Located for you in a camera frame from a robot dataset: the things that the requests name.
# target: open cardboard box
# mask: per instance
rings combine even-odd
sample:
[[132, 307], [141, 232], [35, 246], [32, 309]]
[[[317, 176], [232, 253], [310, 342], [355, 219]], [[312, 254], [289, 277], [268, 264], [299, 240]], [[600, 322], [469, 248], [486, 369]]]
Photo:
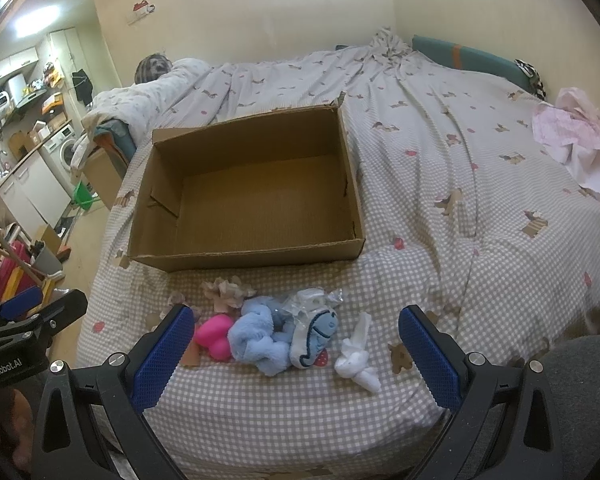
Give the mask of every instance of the open cardboard box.
[[360, 254], [360, 201], [336, 102], [154, 130], [153, 140], [132, 260], [172, 272]]

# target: human hand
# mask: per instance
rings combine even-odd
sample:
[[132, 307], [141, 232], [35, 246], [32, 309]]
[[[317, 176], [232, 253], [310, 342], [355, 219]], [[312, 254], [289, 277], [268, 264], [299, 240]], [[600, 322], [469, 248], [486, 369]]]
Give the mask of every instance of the human hand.
[[22, 471], [30, 472], [34, 432], [31, 406], [19, 390], [0, 391], [0, 396], [10, 395], [13, 395], [11, 413], [0, 413], [0, 422], [5, 432], [17, 443], [11, 456], [13, 464]]

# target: pink heart-shaped toy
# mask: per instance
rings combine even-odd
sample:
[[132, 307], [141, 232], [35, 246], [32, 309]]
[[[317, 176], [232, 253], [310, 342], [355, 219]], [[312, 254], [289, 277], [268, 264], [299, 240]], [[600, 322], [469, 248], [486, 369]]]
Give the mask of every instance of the pink heart-shaped toy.
[[197, 328], [193, 341], [209, 350], [209, 355], [216, 361], [231, 359], [231, 347], [226, 338], [229, 329], [234, 325], [234, 320], [226, 314], [218, 314], [205, 321]]

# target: bed sheet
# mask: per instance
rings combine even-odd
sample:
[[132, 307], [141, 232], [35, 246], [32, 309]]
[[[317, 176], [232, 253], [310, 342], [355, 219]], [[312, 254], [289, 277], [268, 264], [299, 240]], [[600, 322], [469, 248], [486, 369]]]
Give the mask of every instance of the bed sheet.
[[[408, 304], [494, 364], [600, 330], [600, 203], [533, 140], [538, 99], [517, 86], [436, 65], [388, 30], [367, 46], [225, 64], [181, 83], [188, 87], [174, 102], [149, 99], [145, 136], [158, 126], [331, 102], [345, 91], [366, 224], [353, 262], [173, 274], [117, 267], [151, 148], [140, 142], [110, 212], [78, 366], [128, 351], [172, 290], [211, 316], [200, 283], [216, 276], [237, 274], [262, 294], [309, 285], [346, 292], [325, 367], [266, 378], [203, 357], [199, 368], [177, 368], [145, 415], [192, 478], [351, 479], [413, 465], [443, 411], [398, 346], [397, 317]], [[367, 349], [377, 395], [333, 370], [339, 340], [362, 310], [373, 317]]]

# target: red strawberry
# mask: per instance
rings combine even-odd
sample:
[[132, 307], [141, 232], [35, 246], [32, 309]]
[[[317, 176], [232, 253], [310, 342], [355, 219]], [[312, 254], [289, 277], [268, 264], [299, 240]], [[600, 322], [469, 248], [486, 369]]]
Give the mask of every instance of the red strawberry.
[[327, 352], [326, 348], [323, 348], [322, 352], [320, 352], [318, 354], [318, 357], [315, 358], [314, 365], [322, 368], [323, 366], [326, 366], [328, 362], [329, 362], [329, 353]]

